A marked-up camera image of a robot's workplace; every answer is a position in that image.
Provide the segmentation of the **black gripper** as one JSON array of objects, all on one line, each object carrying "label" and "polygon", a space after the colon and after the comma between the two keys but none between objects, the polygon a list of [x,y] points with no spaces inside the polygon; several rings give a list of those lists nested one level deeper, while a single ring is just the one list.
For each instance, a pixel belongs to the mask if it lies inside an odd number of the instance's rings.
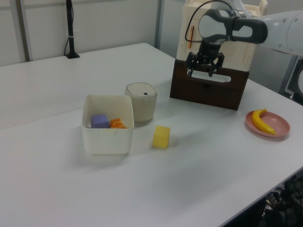
[{"label": "black gripper", "polygon": [[209,77],[213,76],[216,70],[219,70],[224,62],[224,54],[219,52],[220,44],[210,44],[202,41],[197,54],[190,52],[186,59],[187,75],[192,76],[193,70],[197,64],[211,65],[208,72]]}]

